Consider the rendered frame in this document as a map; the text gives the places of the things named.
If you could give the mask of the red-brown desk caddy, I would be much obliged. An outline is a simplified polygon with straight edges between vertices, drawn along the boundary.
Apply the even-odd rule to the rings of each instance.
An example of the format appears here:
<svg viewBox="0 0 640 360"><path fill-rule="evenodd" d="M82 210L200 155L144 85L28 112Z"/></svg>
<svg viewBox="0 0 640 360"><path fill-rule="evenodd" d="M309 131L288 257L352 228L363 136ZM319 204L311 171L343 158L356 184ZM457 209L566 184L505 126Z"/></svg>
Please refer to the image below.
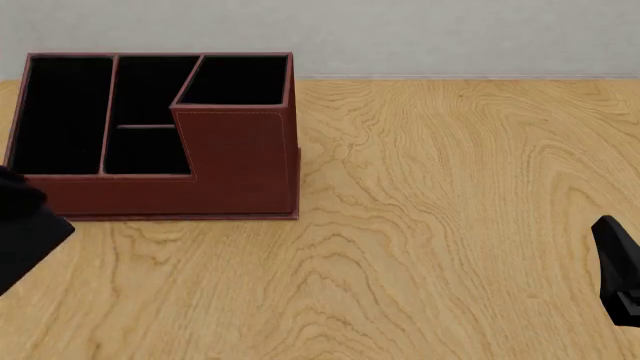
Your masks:
<svg viewBox="0 0 640 360"><path fill-rule="evenodd" d="M74 220L292 219L291 53L32 53L5 164Z"/></svg>

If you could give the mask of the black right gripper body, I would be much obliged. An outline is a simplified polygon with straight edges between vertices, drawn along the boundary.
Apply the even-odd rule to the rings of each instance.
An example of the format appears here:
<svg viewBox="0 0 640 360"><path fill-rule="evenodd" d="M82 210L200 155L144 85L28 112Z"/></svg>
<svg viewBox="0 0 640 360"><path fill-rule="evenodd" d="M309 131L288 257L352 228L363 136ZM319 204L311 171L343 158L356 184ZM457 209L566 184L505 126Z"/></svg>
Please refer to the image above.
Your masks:
<svg viewBox="0 0 640 360"><path fill-rule="evenodd" d="M600 293L600 299L615 326L640 327L640 290Z"/></svg>

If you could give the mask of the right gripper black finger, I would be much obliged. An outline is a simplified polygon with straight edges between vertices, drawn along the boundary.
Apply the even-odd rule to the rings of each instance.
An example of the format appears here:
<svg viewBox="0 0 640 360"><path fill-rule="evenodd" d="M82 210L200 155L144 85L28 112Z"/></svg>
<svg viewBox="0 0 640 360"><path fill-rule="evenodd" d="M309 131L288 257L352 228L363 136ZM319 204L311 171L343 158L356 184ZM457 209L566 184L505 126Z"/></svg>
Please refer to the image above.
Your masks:
<svg viewBox="0 0 640 360"><path fill-rule="evenodd" d="M640 245L611 215L601 216L591 231L600 263L601 296L640 290Z"/></svg>

